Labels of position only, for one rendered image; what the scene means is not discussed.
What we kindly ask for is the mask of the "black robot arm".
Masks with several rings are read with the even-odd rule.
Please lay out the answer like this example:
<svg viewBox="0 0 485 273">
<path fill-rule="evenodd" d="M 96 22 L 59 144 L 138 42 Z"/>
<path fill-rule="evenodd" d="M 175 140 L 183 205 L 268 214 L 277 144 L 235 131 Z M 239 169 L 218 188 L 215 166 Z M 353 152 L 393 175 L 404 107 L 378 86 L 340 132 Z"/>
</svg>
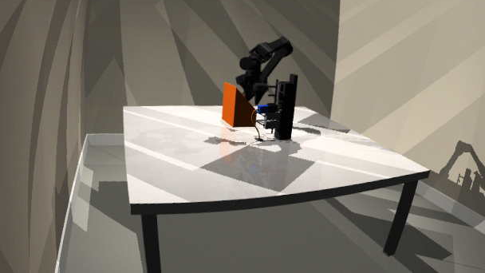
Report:
<svg viewBox="0 0 485 273">
<path fill-rule="evenodd" d="M 275 54 L 273 56 L 274 52 Z M 273 69 L 275 69 L 283 57 L 290 55 L 292 52 L 293 47 L 290 44 L 290 41 L 287 38 L 280 37 L 278 40 L 272 41 L 271 43 L 263 42 L 256 45 L 249 52 L 251 55 L 249 57 L 242 58 L 239 65 L 243 70 L 261 69 L 261 64 L 266 63 L 270 59 L 269 62 L 264 66 L 260 77 L 262 84 L 267 85 L 268 76 Z M 245 74 L 236 77 L 235 80 L 239 85 L 244 85 L 248 82 L 254 83 L 253 74 L 248 74 L 247 71 Z"/>
</svg>

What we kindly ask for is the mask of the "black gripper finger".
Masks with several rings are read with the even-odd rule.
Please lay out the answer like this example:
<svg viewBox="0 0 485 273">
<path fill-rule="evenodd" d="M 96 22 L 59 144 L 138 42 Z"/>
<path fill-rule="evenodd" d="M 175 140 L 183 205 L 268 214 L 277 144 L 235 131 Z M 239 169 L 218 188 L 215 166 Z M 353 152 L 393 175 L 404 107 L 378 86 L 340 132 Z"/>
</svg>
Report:
<svg viewBox="0 0 485 273">
<path fill-rule="evenodd" d="M 253 86 L 252 85 L 240 85 L 240 86 L 244 90 L 246 101 L 249 101 Z"/>
<path fill-rule="evenodd" d="M 255 105 L 258 105 L 258 103 L 261 101 L 263 95 L 267 91 L 258 91 L 258 90 L 254 90 L 254 89 L 252 89 L 252 90 L 254 92 L 254 103 L 255 103 Z"/>
</svg>

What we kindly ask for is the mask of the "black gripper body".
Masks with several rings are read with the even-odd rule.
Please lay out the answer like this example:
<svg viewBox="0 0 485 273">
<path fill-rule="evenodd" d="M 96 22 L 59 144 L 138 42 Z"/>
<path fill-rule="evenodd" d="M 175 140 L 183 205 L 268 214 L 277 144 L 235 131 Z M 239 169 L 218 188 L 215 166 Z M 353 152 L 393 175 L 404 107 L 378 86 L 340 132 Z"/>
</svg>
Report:
<svg viewBox="0 0 485 273">
<path fill-rule="evenodd" d="M 250 70 L 247 70 L 247 73 L 248 74 L 253 74 L 253 78 L 254 78 L 254 83 L 246 83 L 244 85 L 252 85 L 253 86 L 253 89 L 254 90 L 258 90 L 258 91 L 266 91 L 266 90 L 269 90 L 269 86 L 266 85 L 266 84 L 262 84 L 262 82 L 260 81 L 260 77 L 261 77 L 261 70 L 260 69 L 250 69 Z"/>
</svg>

